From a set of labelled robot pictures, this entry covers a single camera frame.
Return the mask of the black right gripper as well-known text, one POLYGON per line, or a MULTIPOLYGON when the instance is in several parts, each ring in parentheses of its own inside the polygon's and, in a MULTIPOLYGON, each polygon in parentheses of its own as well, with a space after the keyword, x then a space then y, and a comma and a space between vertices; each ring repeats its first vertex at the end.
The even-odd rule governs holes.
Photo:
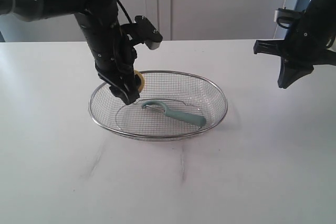
POLYGON ((314 65, 335 65, 335 11, 305 11, 286 28, 284 40, 256 40, 254 54, 281 56, 278 87, 286 89, 311 74, 314 65))

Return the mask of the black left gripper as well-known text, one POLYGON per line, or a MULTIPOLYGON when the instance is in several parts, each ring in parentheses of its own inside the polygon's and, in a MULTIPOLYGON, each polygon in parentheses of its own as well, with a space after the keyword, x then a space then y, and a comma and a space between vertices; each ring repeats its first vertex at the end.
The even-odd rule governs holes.
POLYGON ((137 58, 132 40, 137 37, 134 24, 122 26, 88 26, 88 46, 95 60, 100 79, 110 85, 111 93, 124 104, 134 103, 140 97, 141 74, 134 71, 137 58))

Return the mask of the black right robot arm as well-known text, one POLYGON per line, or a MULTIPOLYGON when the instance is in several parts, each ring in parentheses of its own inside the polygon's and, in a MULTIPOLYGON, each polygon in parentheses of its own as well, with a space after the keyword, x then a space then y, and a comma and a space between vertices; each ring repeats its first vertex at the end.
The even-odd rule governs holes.
POLYGON ((279 8, 275 22, 286 29, 283 40, 256 40, 255 54, 281 59, 278 86, 288 88, 317 65, 335 65, 335 0, 310 0, 303 11, 279 8))

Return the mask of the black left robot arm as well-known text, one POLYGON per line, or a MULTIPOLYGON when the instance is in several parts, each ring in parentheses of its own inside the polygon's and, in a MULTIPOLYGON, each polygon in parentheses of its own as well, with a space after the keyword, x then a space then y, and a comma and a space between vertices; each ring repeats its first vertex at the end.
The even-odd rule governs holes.
POLYGON ((119 0, 1 0, 1 14, 26 22, 74 15, 94 57, 100 79, 111 93, 129 105, 140 96, 134 73, 137 53, 130 38, 133 23, 120 25, 119 0))

